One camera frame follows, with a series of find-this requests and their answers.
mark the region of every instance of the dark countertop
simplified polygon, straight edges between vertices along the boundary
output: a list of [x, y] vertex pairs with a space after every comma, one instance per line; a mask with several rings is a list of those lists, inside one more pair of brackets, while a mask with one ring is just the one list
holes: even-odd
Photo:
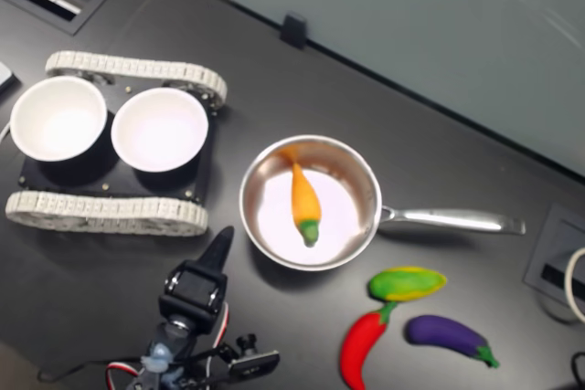
[[[0, 125], [24, 88], [44, 77], [48, 55], [66, 48], [199, 63], [228, 82], [207, 201], [210, 235], [230, 224], [237, 229], [226, 266], [227, 339], [256, 332], [261, 349], [282, 353], [277, 372], [237, 388], [343, 388], [339, 345], [351, 323], [378, 306], [365, 284], [400, 265], [437, 269], [449, 284], [394, 311], [366, 362], [368, 389], [570, 388], [564, 387], [572, 379], [569, 358], [585, 335], [551, 320], [522, 278], [551, 204], [585, 216], [585, 187], [323, 54], [286, 46], [274, 30], [219, 0], [110, 0], [75, 37], [0, 1], [0, 54], [23, 82], [1, 98]], [[239, 183], [264, 147], [300, 133], [332, 136], [360, 151], [390, 206], [491, 210], [523, 217], [528, 233], [419, 228], [376, 236], [340, 269], [280, 268], [246, 238]], [[0, 200], [17, 189], [22, 161], [12, 141], [3, 142]], [[0, 340], [33, 364], [58, 368], [142, 353], [159, 321], [163, 279], [208, 242], [52, 233], [4, 216], [0, 236]], [[409, 347], [401, 328], [423, 313], [474, 327], [502, 367], [488, 370], [454, 353]], [[102, 379], [96, 368], [67, 383], [102, 389]]]

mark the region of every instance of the pepper stem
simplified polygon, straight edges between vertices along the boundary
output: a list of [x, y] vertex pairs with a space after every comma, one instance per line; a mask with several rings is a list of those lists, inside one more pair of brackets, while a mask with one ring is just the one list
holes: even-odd
[[387, 324], [390, 321], [390, 313], [397, 306], [399, 306], [397, 301], [389, 301], [382, 308], [377, 310], [377, 313], [380, 314], [380, 325]]
[[494, 358], [494, 354], [490, 349], [490, 346], [481, 346], [477, 348], [477, 355], [475, 356], [478, 360], [485, 361], [488, 366], [497, 369], [500, 363]]

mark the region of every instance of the stainless steel pot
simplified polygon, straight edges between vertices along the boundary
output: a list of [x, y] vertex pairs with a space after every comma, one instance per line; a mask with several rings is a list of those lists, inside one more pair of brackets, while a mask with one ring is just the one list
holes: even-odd
[[[293, 176], [282, 154], [292, 145], [321, 203], [319, 240], [313, 248], [303, 243], [293, 223]], [[274, 143], [254, 160], [239, 190], [239, 211], [250, 239], [262, 253], [285, 267], [305, 271], [333, 269], [349, 262], [384, 223], [516, 235], [526, 232], [522, 220], [497, 214], [383, 206], [378, 181], [362, 156], [342, 142], [314, 135]]]

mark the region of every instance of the red pepper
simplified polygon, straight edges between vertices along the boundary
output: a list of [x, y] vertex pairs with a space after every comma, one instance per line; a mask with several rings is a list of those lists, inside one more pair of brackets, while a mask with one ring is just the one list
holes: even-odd
[[366, 390], [362, 379], [362, 366], [370, 349], [384, 333], [390, 313], [398, 305], [390, 301], [383, 308], [369, 312], [354, 323], [341, 346], [341, 375], [352, 390]]

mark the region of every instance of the purple eggplant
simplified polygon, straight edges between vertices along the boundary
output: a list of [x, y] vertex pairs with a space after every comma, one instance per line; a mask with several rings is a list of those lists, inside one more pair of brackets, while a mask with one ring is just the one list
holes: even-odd
[[437, 315], [421, 315], [407, 323], [404, 335], [410, 344], [444, 347], [484, 361], [490, 367], [500, 365], [487, 340], [455, 320]]

